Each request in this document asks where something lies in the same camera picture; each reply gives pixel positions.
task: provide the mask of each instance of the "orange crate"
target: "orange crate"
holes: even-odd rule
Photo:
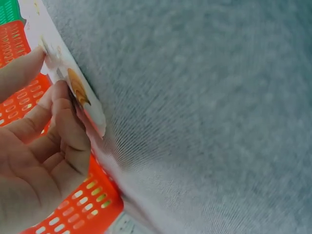
[[[0,68],[30,52],[21,21],[0,25]],[[0,104],[0,126],[22,118],[49,88],[39,74],[29,86]],[[123,202],[106,173],[91,157],[88,178],[43,222],[23,234],[103,234],[123,210]]]

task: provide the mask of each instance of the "gray carpet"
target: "gray carpet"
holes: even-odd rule
[[[159,232],[312,233],[311,0],[44,2]]]

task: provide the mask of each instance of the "basket hole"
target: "basket hole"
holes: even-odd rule
[[[97,198],[97,202],[102,201],[105,197],[106,197],[106,194],[102,194],[101,196]]]
[[[17,96],[18,99],[21,99],[27,95],[26,92],[21,93],[20,95]]]
[[[101,192],[102,188],[101,187],[98,187],[97,189],[94,189],[92,192],[91,192],[91,195],[92,196],[95,196],[97,195],[99,192]]]
[[[53,225],[56,224],[57,222],[59,222],[59,217],[56,217],[56,218],[52,219],[52,220],[49,222],[49,225],[50,225],[50,226],[53,226]]]
[[[13,103],[13,99],[7,100],[3,103],[4,106],[11,105]]]
[[[42,95],[44,92],[43,91],[40,91],[39,93],[36,93],[33,95],[34,98],[37,98],[39,97],[40,95]]]
[[[20,101],[19,104],[20,104],[20,105],[24,105],[24,104],[26,104],[27,102],[29,102],[29,100],[30,100],[29,97],[27,97],[27,98],[23,99],[22,101]]]
[[[104,202],[104,203],[101,205],[101,208],[104,209],[104,208],[108,207],[111,203],[112,203],[112,201],[111,201],[111,200],[108,200],[108,201]]]
[[[65,200],[63,201],[59,206],[58,206],[58,209],[61,210],[63,209],[65,206],[67,206],[69,204],[69,201],[68,200]]]
[[[87,215],[87,219],[91,219],[98,214],[98,210],[94,210]]]
[[[92,207],[93,207],[93,204],[90,203],[90,204],[86,205],[86,206],[82,209],[82,212],[87,212],[87,211],[90,210]]]
[[[88,175],[88,177],[87,177],[83,182],[88,181],[91,177],[92,177],[92,174],[90,173],[90,174]]]
[[[70,207],[68,208],[66,211],[63,212],[63,216],[67,216],[69,215],[71,212],[74,211],[74,208],[73,207]]]
[[[85,196],[83,199],[81,199],[79,202],[77,202],[77,205],[82,205],[88,201],[88,198]]]
[[[80,197],[82,195],[82,190],[79,190],[78,192],[76,192],[73,196],[72,199],[75,199],[77,197]]]
[[[78,223],[74,225],[74,229],[81,228],[84,225],[84,220],[80,220]]]
[[[45,231],[45,227],[41,227],[39,229],[36,230],[36,234],[41,234]]]
[[[60,225],[58,225],[56,228],[54,228],[54,231],[57,233],[57,232],[59,232],[60,230],[62,230],[63,228],[65,228],[65,225],[64,225],[64,224],[60,224]]]
[[[32,107],[32,104],[30,103],[30,104],[28,104],[28,105],[26,105],[26,106],[23,106],[22,107],[22,111],[26,111],[27,109],[29,109],[29,108],[31,108]]]
[[[34,86],[34,85],[36,85],[36,84],[38,84],[38,80],[36,79],[36,80],[33,80],[30,84],[29,84],[29,86]]]
[[[93,186],[95,186],[96,183],[97,183],[96,181],[92,181],[87,185],[87,189],[91,189]]]
[[[15,117],[15,116],[17,116],[17,115],[18,115],[18,112],[15,111],[15,112],[9,114],[8,118],[13,118],[13,117]]]
[[[15,109],[16,105],[13,105],[13,106],[10,106],[8,107],[5,112],[10,112],[10,111],[13,111]]]
[[[68,222],[69,223],[72,223],[74,222],[75,220],[77,220],[79,218],[79,215],[78,214],[74,214],[73,216],[71,216],[69,219],[68,219]]]
[[[41,86],[40,85],[38,85],[38,86],[36,86],[35,88],[32,88],[31,90],[30,90],[30,92],[35,92],[35,91],[37,91],[37,90],[39,90],[41,88]]]

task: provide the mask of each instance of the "finger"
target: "finger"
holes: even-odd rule
[[[42,132],[52,117],[52,90],[53,86],[45,92],[38,104],[24,118],[13,121],[4,128],[25,143],[32,141]]]
[[[51,86],[38,104],[24,118],[18,119],[5,127],[21,141],[25,143],[32,141],[42,132],[43,128],[51,119],[53,102],[60,98],[69,99],[65,81],[58,81],[55,85]]]
[[[36,157],[38,162],[43,163],[52,155],[60,152],[60,142],[61,139],[59,133],[55,126],[52,126],[46,135],[32,141],[28,145],[28,148]]]
[[[37,48],[0,69],[0,103],[26,86],[40,72],[45,53]]]
[[[66,143],[64,160],[53,170],[54,177],[62,196],[68,196],[88,175],[91,154],[90,140],[77,124],[69,109],[62,109],[56,116],[56,127]]]

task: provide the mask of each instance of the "hand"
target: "hand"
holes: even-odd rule
[[[0,69],[0,102],[40,71],[41,49]],[[40,136],[51,120],[48,133]],[[0,233],[44,220],[86,178],[90,141],[59,81],[23,119],[0,128]]]

